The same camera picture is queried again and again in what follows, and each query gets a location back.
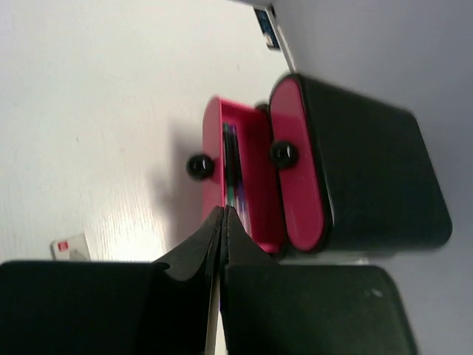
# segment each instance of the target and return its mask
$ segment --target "white surface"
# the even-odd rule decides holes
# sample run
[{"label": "white surface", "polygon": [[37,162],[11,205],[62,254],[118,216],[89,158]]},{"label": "white surface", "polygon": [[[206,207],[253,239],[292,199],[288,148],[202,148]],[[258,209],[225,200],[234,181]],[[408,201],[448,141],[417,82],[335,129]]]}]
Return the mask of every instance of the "white surface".
[{"label": "white surface", "polygon": [[0,262],[153,260],[200,224],[185,174],[214,94],[254,104],[287,69],[222,0],[0,1]]},{"label": "white surface", "polygon": [[422,354],[472,354],[473,1],[274,6],[298,70],[416,114],[454,232],[439,251],[377,261],[398,284]]},{"label": "white surface", "polygon": [[54,260],[90,260],[89,247],[84,233],[67,239],[55,240],[51,244],[51,249]]}]

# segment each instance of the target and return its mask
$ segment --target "small card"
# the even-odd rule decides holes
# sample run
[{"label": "small card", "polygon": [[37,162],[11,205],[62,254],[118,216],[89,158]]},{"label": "small card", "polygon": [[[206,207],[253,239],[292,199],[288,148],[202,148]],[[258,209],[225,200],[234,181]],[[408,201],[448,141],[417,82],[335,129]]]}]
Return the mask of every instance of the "small card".
[{"label": "small card", "polygon": [[56,240],[51,243],[52,256],[55,260],[87,261],[90,260],[85,234]]},{"label": "small card", "polygon": [[256,18],[258,19],[259,27],[261,28],[261,32],[266,40],[266,45],[270,50],[281,50],[279,46],[278,38],[276,36],[276,31],[273,29],[273,25],[271,24],[270,17],[268,15],[268,11],[271,11],[274,15],[273,7],[269,8],[254,8],[254,13],[256,14]]}]

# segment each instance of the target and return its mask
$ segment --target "black case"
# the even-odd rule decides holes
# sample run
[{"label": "black case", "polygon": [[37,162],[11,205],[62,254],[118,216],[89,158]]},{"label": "black case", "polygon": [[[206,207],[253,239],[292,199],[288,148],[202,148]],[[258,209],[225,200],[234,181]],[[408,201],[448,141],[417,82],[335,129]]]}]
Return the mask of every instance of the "black case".
[{"label": "black case", "polygon": [[230,355],[418,353],[384,270],[279,265],[216,207],[154,263],[1,265],[0,354],[201,355],[219,284]]},{"label": "black case", "polygon": [[446,243],[452,222],[412,113],[312,78],[286,78],[302,95],[326,218],[322,247]]}]

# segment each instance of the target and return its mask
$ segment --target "black knob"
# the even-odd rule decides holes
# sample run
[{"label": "black knob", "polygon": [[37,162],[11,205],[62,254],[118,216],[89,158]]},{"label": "black knob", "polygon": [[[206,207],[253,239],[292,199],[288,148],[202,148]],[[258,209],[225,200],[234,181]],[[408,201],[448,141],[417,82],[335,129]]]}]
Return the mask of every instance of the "black knob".
[{"label": "black knob", "polygon": [[299,153],[292,143],[276,141],[271,144],[269,157],[279,169],[288,169],[297,163]]},{"label": "black knob", "polygon": [[264,112],[266,115],[269,115],[269,112],[270,112],[269,105],[266,104],[265,102],[260,102],[256,104],[254,108],[261,112]]},{"label": "black knob", "polygon": [[186,164],[187,173],[194,180],[205,180],[214,174],[215,163],[208,155],[192,155]]}]

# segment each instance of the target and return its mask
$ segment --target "card holder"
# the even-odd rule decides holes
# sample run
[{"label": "card holder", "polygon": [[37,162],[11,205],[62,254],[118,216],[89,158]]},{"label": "card holder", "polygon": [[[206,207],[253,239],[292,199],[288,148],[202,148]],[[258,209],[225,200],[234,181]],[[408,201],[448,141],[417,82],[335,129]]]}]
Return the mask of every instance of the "card holder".
[{"label": "card holder", "polygon": [[203,137],[203,152],[187,164],[189,174],[202,181],[203,218],[215,206],[233,206],[252,239],[267,253],[278,252],[287,234],[277,170],[269,158],[272,134],[266,112],[212,98]]},{"label": "card holder", "polygon": [[267,106],[213,98],[188,172],[203,177],[203,215],[235,206],[269,253],[433,249],[452,233],[413,114],[303,75]]}]

